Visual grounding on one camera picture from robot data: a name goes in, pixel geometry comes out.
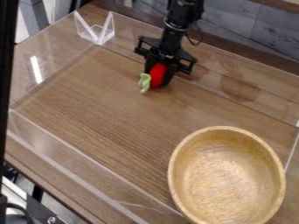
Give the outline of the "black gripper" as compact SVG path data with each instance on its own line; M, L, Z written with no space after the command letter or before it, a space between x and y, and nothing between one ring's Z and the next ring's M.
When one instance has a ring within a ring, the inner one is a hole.
M162 72L161 87L165 87L176 72L189 74L197 59L184 51L181 47L182 38L149 38L137 37L134 53L144 57L144 72L150 73L153 65L160 62L165 64Z

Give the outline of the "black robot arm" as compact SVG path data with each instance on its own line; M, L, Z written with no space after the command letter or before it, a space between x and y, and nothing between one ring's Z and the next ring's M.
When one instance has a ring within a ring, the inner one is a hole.
M204 0L169 0L160 38L140 36L134 53L144 57L142 79L149 88L165 87L177 73L190 74L197 59L182 49L188 28L201 19Z

